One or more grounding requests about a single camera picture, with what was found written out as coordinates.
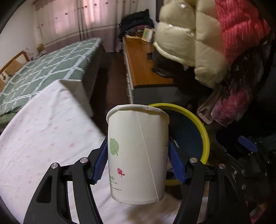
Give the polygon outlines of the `white paper cup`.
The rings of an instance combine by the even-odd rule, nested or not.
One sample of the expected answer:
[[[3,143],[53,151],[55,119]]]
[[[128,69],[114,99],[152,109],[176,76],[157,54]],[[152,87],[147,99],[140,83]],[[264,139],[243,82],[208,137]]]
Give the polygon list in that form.
[[[149,204],[164,197],[169,116],[147,105],[118,105],[107,116],[108,168],[113,199]]]

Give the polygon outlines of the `yellow rimmed trash bin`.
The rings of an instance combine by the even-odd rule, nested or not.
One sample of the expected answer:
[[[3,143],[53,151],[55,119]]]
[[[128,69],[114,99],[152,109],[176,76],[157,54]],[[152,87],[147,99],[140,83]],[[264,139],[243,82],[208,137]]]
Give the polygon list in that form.
[[[203,123],[189,110],[174,104],[155,103],[169,115],[169,137],[189,157],[195,157],[206,164],[210,154],[210,140]]]

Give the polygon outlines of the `pink floral garment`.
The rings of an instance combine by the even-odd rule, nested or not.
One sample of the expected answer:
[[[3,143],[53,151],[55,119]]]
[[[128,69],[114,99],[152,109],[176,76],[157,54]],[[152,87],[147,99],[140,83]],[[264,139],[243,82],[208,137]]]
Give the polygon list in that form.
[[[228,126],[242,118],[250,102],[250,93],[245,88],[232,89],[228,98],[219,98],[215,103],[211,117],[220,125]]]

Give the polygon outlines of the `white dotted table cloth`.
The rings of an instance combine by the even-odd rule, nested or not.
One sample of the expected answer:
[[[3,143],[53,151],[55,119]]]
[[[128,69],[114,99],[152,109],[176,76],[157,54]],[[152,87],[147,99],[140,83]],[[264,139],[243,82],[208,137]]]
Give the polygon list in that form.
[[[56,80],[30,100],[1,134],[1,198],[19,223],[45,172],[54,162],[74,164],[101,146],[105,136],[92,121],[79,80]],[[92,186],[104,223],[173,223],[181,202],[128,205],[110,195],[109,171]]]

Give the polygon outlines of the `wooden desk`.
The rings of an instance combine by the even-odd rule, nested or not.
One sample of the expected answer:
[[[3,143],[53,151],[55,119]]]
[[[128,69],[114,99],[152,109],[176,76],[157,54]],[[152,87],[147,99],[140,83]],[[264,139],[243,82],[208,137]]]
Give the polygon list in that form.
[[[123,38],[124,53],[134,89],[146,87],[171,87],[174,81],[163,78],[152,71],[153,61],[147,54],[154,51],[153,45],[141,39]]]

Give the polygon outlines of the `green plaid bed quilt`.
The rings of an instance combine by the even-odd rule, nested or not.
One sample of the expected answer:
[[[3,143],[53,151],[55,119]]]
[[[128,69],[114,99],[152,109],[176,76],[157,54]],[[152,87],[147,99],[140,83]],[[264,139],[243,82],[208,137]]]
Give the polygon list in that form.
[[[75,42],[25,63],[1,91],[1,127],[35,95],[58,79],[80,80],[91,97],[104,54],[103,40]]]

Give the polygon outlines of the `red dotted garment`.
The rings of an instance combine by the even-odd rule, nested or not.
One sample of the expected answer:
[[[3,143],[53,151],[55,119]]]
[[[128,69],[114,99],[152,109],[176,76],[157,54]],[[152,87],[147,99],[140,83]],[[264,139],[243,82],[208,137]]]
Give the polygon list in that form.
[[[266,20],[258,9],[244,0],[215,1],[223,38],[227,66],[251,47],[260,44],[270,33]]]

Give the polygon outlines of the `right brown pillow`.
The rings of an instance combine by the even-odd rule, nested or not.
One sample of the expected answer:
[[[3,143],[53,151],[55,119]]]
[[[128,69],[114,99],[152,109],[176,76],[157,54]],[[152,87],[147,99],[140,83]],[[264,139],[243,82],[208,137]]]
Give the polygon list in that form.
[[[23,64],[18,62],[16,59],[13,60],[9,66],[6,67],[5,72],[10,77],[13,76],[17,71],[23,67]]]

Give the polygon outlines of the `wooden bed headboard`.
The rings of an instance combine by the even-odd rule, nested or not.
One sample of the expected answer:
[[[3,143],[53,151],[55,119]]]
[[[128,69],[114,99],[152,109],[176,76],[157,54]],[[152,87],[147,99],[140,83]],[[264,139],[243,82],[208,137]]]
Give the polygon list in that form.
[[[27,62],[29,62],[27,53],[22,50],[1,69],[1,90],[3,90],[7,81]]]

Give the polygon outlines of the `cream puffer jacket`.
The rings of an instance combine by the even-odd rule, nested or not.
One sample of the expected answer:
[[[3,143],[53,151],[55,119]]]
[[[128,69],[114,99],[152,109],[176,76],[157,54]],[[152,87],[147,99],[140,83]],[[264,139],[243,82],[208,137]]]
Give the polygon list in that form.
[[[215,88],[227,66],[215,1],[164,1],[154,47],[163,57],[193,67],[195,78]]]

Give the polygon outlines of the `pink striped curtain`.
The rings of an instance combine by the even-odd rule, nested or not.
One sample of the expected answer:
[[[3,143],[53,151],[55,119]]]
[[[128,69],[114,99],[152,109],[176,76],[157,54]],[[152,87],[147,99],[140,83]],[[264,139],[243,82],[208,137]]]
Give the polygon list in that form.
[[[122,47],[118,36],[123,17],[149,10],[156,19],[156,1],[34,1],[34,32],[37,44],[53,52],[74,42],[99,37],[107,52]]]

